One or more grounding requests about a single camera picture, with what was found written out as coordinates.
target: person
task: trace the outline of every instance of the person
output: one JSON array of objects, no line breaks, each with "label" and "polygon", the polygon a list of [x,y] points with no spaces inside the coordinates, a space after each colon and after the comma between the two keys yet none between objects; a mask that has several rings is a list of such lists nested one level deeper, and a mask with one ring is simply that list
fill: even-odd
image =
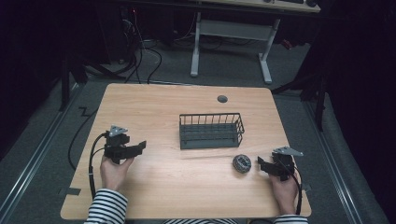
[{"label": "person", "polygon": [[[122,164],[114,163],[110,158],[103,157],[100,166],[102,188],[97,190],[96,196],[89,209],[85,224],[91,223],[124,223],[128,199],[119,193],[129,167],[134,158],[125,160]],[[280,216],[274,223],[305,224],[306,217],[295,215],[294,200],[298,188],[293,178],[280,181],[277,176],[269,175],[273,186],[273,193],[279,206]],[[237,224],[233,219],[169,219],[163,224]]]}]

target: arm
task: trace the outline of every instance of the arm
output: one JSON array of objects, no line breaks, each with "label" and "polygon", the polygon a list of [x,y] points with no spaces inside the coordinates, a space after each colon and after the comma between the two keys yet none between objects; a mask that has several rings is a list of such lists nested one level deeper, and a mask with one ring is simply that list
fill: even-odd
[{"label": "arm", "polygon": [[103,157],[100,166],[103,188],[96,192],[85,223],[124,223],[128,200],[119,193],[133,158],[116,164]]},{"label": "arm", "polygon": [[280,181],[277,176],[269,175],[273,185],[273,192],[280,210],[280,217],[277,217],[274,223],[308,223],[306,217],[295,215],[294,200],[298,193],[296,183],[292,178],[286,181]]}]

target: hand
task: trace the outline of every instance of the hand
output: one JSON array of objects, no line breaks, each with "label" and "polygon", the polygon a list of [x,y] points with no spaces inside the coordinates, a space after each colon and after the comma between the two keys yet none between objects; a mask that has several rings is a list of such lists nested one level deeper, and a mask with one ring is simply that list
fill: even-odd
[{"label": "hand", "polygon": [[269,175],[273,184],[273,192],[279,205],[280,215],[294,215],[296,210],[294,200],[298,193],[296,182],[289,176],[288,180],[280,181],[279,177]]},{"label": "hand", "polygon": [[134,158],[127,159],[123,164],[116,164],[110,158],[103,156],[100,165],[100,175],[102,177],[102,187],[119,191],[125,176]]}]

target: metal basket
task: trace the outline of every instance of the metal basket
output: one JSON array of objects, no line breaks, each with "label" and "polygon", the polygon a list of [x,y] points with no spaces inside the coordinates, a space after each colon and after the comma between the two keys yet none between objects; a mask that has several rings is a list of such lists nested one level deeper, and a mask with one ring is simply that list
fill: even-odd
[{"label": "metal basket", "polygon": [[180,149],[239,147],[245,132],[239,113],[181,114]]}]

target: black and white striped shirt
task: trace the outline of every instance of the black and white striped shirt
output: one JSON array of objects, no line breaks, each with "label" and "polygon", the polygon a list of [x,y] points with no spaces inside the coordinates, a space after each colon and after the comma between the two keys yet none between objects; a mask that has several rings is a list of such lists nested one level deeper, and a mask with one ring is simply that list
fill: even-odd
[{"label": "black and white striped shirt", "polygon": [[[96,192],[85,224],[124,223],[128,199],[111,189]],[[306,217],[285,215],[277,217],[274,224],[306,224]],[[233,219],[169,219],[163,224],[238,224]]]}]

